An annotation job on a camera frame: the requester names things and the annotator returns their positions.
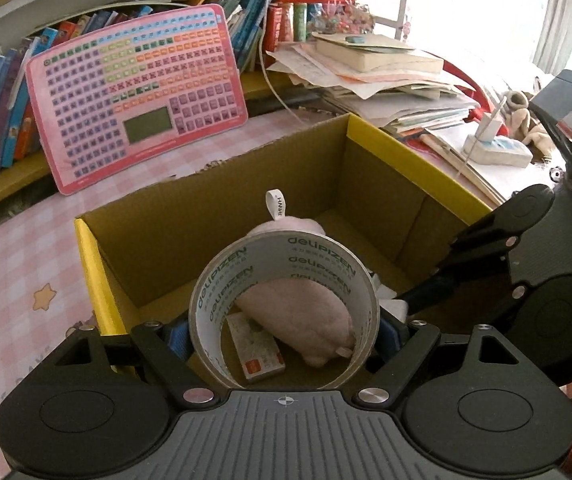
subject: gray curtain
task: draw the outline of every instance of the gray curtain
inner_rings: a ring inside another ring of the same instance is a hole
[[[548,0],[546,17],[533,63],[557,75],[572,53],[572,0]]]

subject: orange star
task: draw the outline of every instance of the orange star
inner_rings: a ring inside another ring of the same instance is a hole
[[[33,294],[35,302],[32,304],[33,310],[48,310],[50,302],[57,294],[56,290],[50,288],[50,283],[46,283],[40,290]]]

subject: tape roll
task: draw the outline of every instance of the tape roll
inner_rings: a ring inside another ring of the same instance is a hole
[[[243,388],[228,370],[221,351],[224,318],[240,294],[257,283],[277,278],[314,280],[346,305],[356,340],[351,361],[341,375],[320,389],[341,386],[370,355],[380,325],[380,310],[362,263],[342,244],[322,235],[264,232],[241,238],[215,256],[199,277],[189,305],[191,340],[197,355],[218,382],[228,388]]]

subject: toy keyboard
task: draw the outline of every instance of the toy keyboard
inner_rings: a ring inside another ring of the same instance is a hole
[[[31,59],[31,103],[63,194],[243,124],[223,9],[175,9],[79,36]]]

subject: tablecloth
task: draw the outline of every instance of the tablecloth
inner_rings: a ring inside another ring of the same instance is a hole
[[[54,195],[0,226],[0,403],[92,309],[73,219],[160,180],[186,176],[327,118],[286,111],[144,161],[71,196]],[[0,478],[7,474],[0,450]]]

